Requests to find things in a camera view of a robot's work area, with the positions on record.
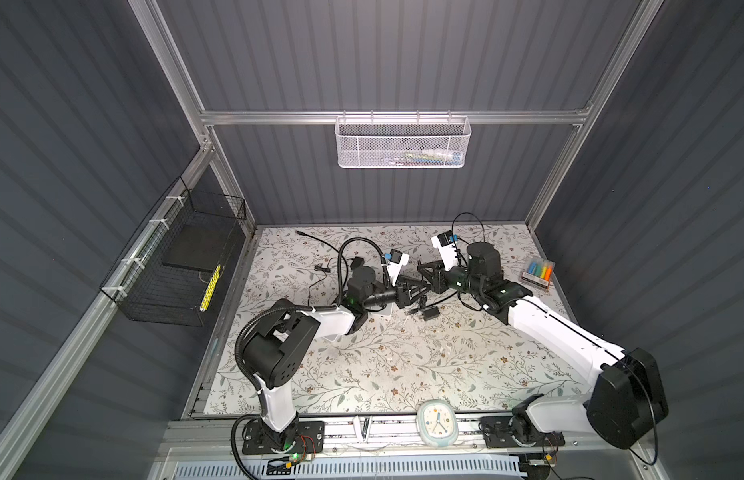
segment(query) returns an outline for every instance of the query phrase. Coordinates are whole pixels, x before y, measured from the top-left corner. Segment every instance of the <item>clock face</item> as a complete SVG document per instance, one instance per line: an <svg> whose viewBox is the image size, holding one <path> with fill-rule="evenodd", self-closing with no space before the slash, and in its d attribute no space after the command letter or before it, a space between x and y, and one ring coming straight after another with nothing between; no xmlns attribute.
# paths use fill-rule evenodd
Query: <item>clock face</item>
<svg viewBox="0 0 744 480"><path fill-rule="evenodd" d="M432 438L447 438L454 434L456 425L451 408L443 403L432 403L423 411L425 431Z"/></svg>

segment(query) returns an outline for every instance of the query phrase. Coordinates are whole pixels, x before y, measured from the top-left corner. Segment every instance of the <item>alarm clock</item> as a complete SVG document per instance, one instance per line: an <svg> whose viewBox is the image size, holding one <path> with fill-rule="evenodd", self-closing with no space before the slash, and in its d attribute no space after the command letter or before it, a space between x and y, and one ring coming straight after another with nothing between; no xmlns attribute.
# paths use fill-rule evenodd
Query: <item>alarm clock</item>
<svg viewBox="0 0 744 480"><path fill-rule="evenodd" d="M450 446L458 434L455 411L444 400L428 400L417 410L417 430L425 445Z"/></svg>

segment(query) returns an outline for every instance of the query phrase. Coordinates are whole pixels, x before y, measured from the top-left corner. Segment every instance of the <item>white mesh basket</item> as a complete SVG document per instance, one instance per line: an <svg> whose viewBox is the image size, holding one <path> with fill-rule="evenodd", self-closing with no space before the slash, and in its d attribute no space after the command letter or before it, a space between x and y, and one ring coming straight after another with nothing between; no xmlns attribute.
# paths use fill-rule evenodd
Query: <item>white mesh basket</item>
<svg viewBox="0 0 744 480"><path fill-rule="evenodd" d="M386 115L338 117L342 168L460 168L470 140L467 117Z"/></svg>

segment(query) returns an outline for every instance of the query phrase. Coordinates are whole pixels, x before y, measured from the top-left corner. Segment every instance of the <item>highlighter set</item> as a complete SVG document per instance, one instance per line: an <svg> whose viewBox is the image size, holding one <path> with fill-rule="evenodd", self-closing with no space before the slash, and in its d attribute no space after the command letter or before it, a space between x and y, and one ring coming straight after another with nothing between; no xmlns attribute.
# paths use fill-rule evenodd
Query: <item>highlighter set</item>
<svg viewBox="0 0 744 480"><path fill-rule="evenodd" d="M548 288L551 284L551 274L555 264L539 256L532 256L527 260L526 268L521 272L521 280L532 285Z"/></svg>

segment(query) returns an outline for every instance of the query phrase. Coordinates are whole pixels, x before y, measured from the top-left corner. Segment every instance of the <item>robotic arm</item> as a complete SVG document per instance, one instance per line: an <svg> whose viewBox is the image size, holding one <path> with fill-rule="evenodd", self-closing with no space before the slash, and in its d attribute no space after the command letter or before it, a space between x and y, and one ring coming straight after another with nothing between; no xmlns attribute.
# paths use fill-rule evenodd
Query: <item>robotic arm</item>
<svg viewBox="0 0 744 480"><path fill-rule="evenodd" d="M431 290L442 293L450 288L473 296L487 313L541 342L588 384L589 390L581 395L535 395L513 408L511 430L520 445L534 445L550 432L595 431L611 445L629 448L667 416L659 370L649 353L626 352L598 338L548 308L529 289L504 279L499 253L491 244L468 245L463 266L456 260L452 232L433 238L447 261L418 265L427 281L400 275L409 258L392 250L386 255L390 277L383 276L382 283L373 269L361 266L337 306L305 309L279 300L271 310L280 310L265 314L243 339L241 358L256 381L263 429L274 448L286 449L297 435L290 379L313 339L336 341L358 331L370 307L395 302L404 308L422 303ZM447 269L452 258L458 264Z"/></svg>

